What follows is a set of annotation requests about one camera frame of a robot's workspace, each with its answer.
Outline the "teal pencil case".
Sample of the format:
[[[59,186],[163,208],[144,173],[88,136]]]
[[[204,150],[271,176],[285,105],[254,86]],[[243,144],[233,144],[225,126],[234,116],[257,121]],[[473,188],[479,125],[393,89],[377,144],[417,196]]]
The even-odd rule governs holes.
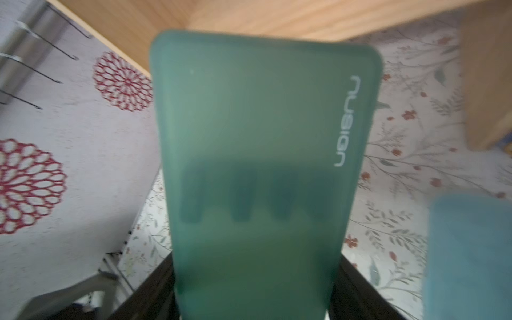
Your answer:
[[[447,193],[429,207],[425,319],[511,318],[511,202]]]

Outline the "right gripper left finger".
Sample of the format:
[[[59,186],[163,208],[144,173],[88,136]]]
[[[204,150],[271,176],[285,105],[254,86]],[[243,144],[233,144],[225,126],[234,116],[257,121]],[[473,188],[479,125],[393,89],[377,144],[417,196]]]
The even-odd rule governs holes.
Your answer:
[[[108,320],[179,320],[174,289],[175,270],[173,253],[170,253]]]

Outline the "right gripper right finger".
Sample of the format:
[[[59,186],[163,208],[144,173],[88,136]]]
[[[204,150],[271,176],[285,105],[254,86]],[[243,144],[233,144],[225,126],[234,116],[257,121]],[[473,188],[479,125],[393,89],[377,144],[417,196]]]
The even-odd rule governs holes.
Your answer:
[[[327,310],[330,319],[404,320],[360,272],[341,256]]]

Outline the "dark green pencil case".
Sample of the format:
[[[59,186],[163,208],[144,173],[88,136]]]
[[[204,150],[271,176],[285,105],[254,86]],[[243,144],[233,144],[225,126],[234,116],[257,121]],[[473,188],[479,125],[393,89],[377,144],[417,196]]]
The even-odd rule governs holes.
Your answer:
[[[150,66],[181,317],[324,318],[381,55],[168,30]]]

